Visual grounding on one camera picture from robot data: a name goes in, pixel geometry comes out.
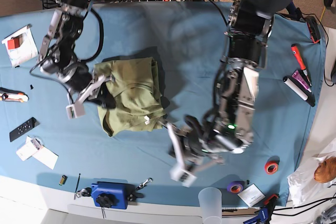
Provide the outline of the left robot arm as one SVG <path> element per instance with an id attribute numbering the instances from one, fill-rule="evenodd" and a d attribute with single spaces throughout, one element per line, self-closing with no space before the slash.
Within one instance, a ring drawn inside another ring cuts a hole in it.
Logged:
<path id="1" fill-rule="evenodd" d="M 222 162 L 220 153 L 242 153 L 253 141 L 251 123 L 258 95 L 260 68 L 274 16 L 292 0 L 236 0 L 227 23 L 228 51 L 214 79 L 212 107 L 201 121 L 186 115 L 187 129 L 166 123 L 176 164 L 174 180 L 191 178 L 204 168 L 204 157 Z"/>

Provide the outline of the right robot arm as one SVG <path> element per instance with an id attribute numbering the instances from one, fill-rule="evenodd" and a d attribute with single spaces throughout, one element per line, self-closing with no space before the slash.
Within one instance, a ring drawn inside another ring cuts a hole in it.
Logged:
<path id="1" fill-rule="evenodd" d="M 55 82 L 67 91 L 71 105 L 91 102 L 104 109 L 114 109 L 116 102 L 108 91 L 106 83 L 111 76 L 90 72 L 87 63 L 95 60 L 103 48 L 104 27 L 99 14 L 92 8 L 95 0 L 56 0 L 55 9 L 47 34 L 43 38 L 37 63 L 30 70 L 39 68 L 45 73 L 46 80 L 55 74 Z M 76 40 L 81 36 L 84 21 L 92 13 L 99 25 L 99 43 L 97 51 L 87 59 L 79 59 L 75 54 Z"/>

